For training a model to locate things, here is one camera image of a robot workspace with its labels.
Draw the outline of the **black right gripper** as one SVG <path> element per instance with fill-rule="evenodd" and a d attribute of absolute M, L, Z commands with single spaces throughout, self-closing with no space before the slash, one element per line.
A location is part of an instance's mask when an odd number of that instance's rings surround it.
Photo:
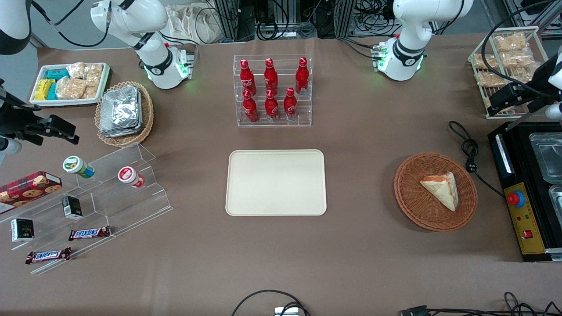
<path fill-rule="evenodd" d="M 71 144 L 79 143 L 76 126 L 56 115 L 50 115 L 50 130 L 45 119 L 36 115 L 42 108 L 24 104 L 22 100 L 1 90 L 0 132 L 11 139 L 28 141 L 41 146 L 44 137 L 55 137 Z"/>

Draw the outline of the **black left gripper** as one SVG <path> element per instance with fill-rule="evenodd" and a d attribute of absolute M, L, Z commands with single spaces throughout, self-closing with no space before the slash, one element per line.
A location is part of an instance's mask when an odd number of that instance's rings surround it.
<path fill-rule="evenodd" d="M 560 57 L 552 57 L 542 64 L 526 84 L 528 96 L 516 83 L 500 88 L 490 96 L 490 106 L 505 109 L 494 116 L 489 115 L 489 118 L 520 118 L 528 112 L 535 113 L 547 105 L 561 102 L 561 64 Z"/>

